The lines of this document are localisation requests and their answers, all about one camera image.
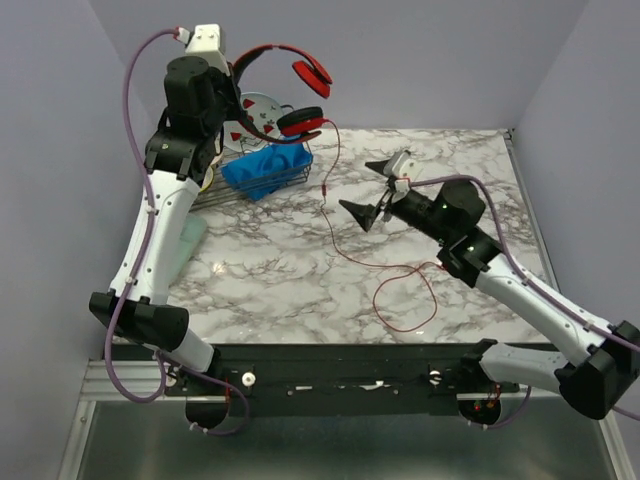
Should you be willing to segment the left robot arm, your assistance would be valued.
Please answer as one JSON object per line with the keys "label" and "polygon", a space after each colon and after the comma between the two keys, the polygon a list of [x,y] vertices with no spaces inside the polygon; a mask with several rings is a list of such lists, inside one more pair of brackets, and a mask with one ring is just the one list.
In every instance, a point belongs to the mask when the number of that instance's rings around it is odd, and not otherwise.
{"label": "left robot arm", "polygon": [[186,309],[169,305],[168,294],[185,221],[222,148],[224,122],[240,111],[239,91],[229,62],[205,54],[172,60],[164,91],[166,107],[143,152],[143,194],[127,251],[89,309],[116,335],[189,368],[188,384],[209,395],[222,380],[211,363],[214,349],[190,329]]}

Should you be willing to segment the red black headphones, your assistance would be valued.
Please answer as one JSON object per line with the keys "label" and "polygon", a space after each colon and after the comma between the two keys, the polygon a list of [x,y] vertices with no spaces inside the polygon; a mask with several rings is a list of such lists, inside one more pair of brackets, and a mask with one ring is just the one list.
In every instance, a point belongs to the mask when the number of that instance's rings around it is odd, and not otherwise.
{"label": "red black headphones", "polygon": [[[286,43],[266,43],[258,45],[240,55],[230,66],[240,87],[241,80],[249,67],[258,58],[270,51],[286,51],[298,56],[292,62],[292,71],[297,78],[321,99],[328,99],[332,93],[334,80],[328,70],[309,52]],[[328,122],[319,104],[304,106],[299,103],[302,97],[293,86],[293,82],[284,82],[277,94],[279,100],[294,100],[293,108],[280,117],[276,125],[280,131],[279,137],[270,137],[260,133],[249,120],[245,111],[245,120],[240,123],[252,135],[274,145],[292,145],[310,141],[321,134],[322,126]]]}

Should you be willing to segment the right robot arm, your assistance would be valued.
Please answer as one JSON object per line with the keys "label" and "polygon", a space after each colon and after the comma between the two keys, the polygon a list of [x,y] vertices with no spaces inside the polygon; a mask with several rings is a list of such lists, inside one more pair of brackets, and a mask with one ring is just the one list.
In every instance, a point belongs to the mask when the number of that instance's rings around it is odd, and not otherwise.
{"label": "right robot arm", "polygon": [[525,269],[498,229],[489,235],[478,223],[496,207],[485,185],[470,175],[434,179],[435,198],[420,193],[405,169],[407,152],[368,163],[386,179],[376,204],[341,201],[364,231],[391,217],[421,232],[440,247],[437,258],[453,278],[492,297],[533,326],[555,353],[513,347],[494,340],[478,344],[460,367],[460,379],[480,392],[493,383],[514,383],[560,395],[583,416],[601,420],[639,377],[639,330],[612,324],[564,297]]}

